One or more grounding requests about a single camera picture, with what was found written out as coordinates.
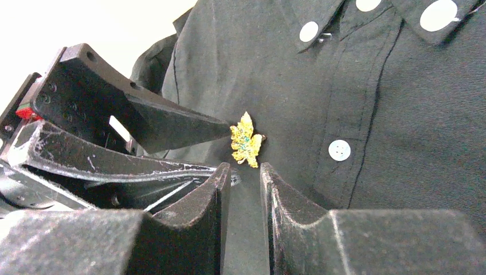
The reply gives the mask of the gold leaf brooch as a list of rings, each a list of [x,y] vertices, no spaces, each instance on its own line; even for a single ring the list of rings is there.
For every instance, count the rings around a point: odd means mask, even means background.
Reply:
[[[238,164],[247,162],[251,168],[258,168],[257,157],[266,136],[254,133],[253,120],[245,112],[236,125],[230,126],[232,157]]]

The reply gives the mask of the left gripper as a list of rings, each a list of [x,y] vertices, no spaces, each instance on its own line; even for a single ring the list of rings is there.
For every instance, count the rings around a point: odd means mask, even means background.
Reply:
[[[192,192],[215,167],[132,156],[38,121],[33,96],[42,76],[27,76],[1,114],[3,192],[22,207],[141,209],[155,213]]]

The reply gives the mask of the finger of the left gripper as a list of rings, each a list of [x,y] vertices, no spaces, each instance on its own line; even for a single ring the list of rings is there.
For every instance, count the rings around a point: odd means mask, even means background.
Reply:
[[[119,150],[114,117],[152,154],[224,138],[229,124],[173,103],[120,74],[88,44],[62,48],[28,91],[31,112],[79,138]]]

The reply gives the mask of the black button-up shirt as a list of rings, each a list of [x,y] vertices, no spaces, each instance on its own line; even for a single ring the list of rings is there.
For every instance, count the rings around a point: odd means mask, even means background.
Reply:
[[[485,236],[484,1],[198,1],[131,79],[250,114],[258,155],[338,210],[460,211]]]

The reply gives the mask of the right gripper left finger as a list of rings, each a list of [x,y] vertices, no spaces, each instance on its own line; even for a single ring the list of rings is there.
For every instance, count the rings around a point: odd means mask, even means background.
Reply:
[[[169,207],[18,211],[5,219],[2,274],[220,274],[230,166]]]

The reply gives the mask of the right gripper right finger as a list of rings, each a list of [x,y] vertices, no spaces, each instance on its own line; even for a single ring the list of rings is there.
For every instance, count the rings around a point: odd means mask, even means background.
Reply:
[[[270,274],[484,274],[485,242],[451,210],[325,210],[268,163],[260,192]]]

